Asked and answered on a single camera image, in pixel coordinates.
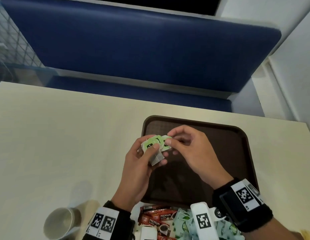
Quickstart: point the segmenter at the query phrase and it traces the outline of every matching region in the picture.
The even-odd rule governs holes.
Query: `white table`
[[[125,154],[151,115],[241,128],[275,217],[310,230],[304,123],[1,82],[0,239],[45,239],[44,221],[58,207],[86,202],[90,218],[115,193]]]

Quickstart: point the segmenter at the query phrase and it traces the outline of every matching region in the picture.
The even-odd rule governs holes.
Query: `left hand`
[[[126,154],[122,179],[111,200],[118,208],[131,212],[134,205],[140,202],[145,195],[152,171],[167,164],[166,159],[161,160],[153,167],[148,164],[149,159],[158,151],[159,144],[154,144],[144,154],[140,149],[141,144],[153,136],[138,138]]]

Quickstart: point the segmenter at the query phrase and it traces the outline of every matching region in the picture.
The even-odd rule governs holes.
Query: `hand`
[[[179,151],[190,168],[213,189],[233,180],[233,177],[218,161],[211,143],[203,132],[187,125],[181,125],[172,129],[167,135],[173,139],[168,138],[165,143]]]
[[[140,147],[142,142],[153,136],[148,135],[138,138],[126,154],[122,179],[111,200],[118,208],[129,212],[132,211],[134,205],[140,202],[145,195],[152,171],[167,164],[167,160],[163,159],[153,167],[148,165],[149,159],[158,151],[160,146],[154,144],[144,154]]]

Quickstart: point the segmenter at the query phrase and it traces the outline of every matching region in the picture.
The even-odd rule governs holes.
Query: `metal grid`
[[[45,68],[1,4],[0,44],[1,63]]]

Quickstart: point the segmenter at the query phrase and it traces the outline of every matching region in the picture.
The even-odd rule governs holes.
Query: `brown tray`
[[[204,132],[225,170],[233,177],[246,178],[258,189],[249,141],[238,127],[153,115],[144,121],[141,135],[166,135],[179,125]],[[167,160],[167,165],[151,174],[142,202],[189,208],[204,201],[212,207],[213,189],[192,171],[185,158],[170,153]]]

